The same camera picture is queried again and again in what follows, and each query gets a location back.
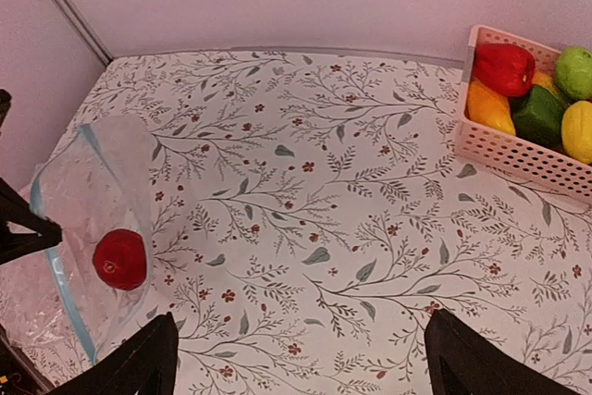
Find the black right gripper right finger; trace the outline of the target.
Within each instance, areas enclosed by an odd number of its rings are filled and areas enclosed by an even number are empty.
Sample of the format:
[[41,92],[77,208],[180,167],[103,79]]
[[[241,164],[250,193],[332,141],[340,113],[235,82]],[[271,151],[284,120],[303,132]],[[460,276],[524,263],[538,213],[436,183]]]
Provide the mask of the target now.
[[574,394],[504,353],[456,315],[438,309],[425,327],[434,394]]

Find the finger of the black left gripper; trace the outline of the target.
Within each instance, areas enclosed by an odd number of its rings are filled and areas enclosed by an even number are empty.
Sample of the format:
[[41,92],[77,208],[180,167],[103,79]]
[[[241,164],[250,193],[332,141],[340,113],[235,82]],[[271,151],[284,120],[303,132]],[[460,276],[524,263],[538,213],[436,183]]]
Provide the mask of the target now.
[[1,233],[9,232],[8,224],[28,228],[42,236],[57,236],[60,227],[50,219],[35,215],[29,204],[3,179],[1,179]]
[[0,265],[10,263],[31,253],[37,253],[57,246],[59,243],[60,230],[40,234],[13,233],[8,228],[2,228]]

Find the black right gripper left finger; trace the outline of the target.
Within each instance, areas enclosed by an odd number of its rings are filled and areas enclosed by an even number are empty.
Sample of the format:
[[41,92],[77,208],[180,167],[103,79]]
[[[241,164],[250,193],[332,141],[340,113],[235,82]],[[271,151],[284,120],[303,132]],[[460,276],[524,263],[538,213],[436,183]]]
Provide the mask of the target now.
[[173,395],[179,332],[171,313],[158,315],[99,364],[51,395]]

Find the clear zip top bag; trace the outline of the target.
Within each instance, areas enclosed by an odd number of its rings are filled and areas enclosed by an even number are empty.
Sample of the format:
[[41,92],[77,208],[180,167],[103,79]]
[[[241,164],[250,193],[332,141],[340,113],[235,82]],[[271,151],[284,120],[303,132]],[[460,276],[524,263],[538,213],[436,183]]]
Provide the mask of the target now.
[[[80,126],[33,177],[30,210],[57,223],[61,240],[1,268],[1,321],[19,347],[76,339],[96,363],[138,311],[152,274],[151,150],[139,117],[105,117]],[[118,228],[140,234],[147,256],[147,278],[131,291],[108,287],[93,267],[97,243]]]

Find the red toy pomegranate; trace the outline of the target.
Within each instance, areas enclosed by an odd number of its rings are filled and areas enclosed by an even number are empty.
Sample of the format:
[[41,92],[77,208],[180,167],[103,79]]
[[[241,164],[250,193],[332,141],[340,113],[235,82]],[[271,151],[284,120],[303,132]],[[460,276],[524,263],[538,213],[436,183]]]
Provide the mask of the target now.
[[124,291],[139,288],[147,278],[142,236],[126,228],[106,233],[96,245],[92,264],[108,287]]

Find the yellow toy lemon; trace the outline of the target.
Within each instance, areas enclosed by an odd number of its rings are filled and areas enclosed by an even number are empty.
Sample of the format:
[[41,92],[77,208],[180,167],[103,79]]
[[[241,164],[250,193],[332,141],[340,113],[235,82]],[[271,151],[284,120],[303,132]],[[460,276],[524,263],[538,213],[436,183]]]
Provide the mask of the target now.
[[572,159],[590,165],[592,161],[592,104],[578,101],[568,107],[562,117],[563,149]]

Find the red toy bell pepper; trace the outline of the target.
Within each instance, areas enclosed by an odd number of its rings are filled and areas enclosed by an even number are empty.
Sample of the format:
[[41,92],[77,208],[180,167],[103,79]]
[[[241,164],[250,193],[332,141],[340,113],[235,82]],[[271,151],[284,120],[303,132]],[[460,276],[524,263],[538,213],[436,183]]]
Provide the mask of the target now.
[[536,60],[525,49],[509,43],[483,43],[475,49],[474,76],[506,97],[526,95],[536,71]]

